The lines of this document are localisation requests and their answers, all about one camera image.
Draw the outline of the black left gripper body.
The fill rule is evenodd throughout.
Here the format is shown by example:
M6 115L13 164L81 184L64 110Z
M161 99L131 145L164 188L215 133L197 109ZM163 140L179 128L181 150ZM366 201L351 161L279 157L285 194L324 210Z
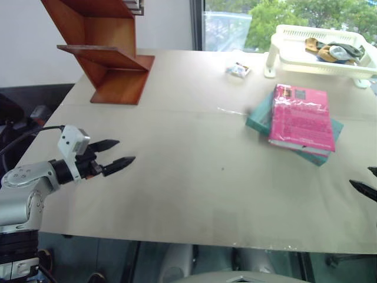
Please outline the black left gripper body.
M81 155L76 155L75 165L82 179L89 179L99 174L103 174L103 167L96 162L99 147L87 147Z

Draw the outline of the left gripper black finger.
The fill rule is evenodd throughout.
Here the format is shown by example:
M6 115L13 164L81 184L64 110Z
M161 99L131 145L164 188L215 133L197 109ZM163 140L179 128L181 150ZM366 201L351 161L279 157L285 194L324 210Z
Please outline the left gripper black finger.
M105 139L88 145L93 152L103 152L119 144L119 140Z
M113 161L111 164L108 164L102 167L102 175L106 177L120 170L123 170L127 166L132 164L134 160L135 160L135 156L128 156L128 157L122 157L120 159L117 159Z

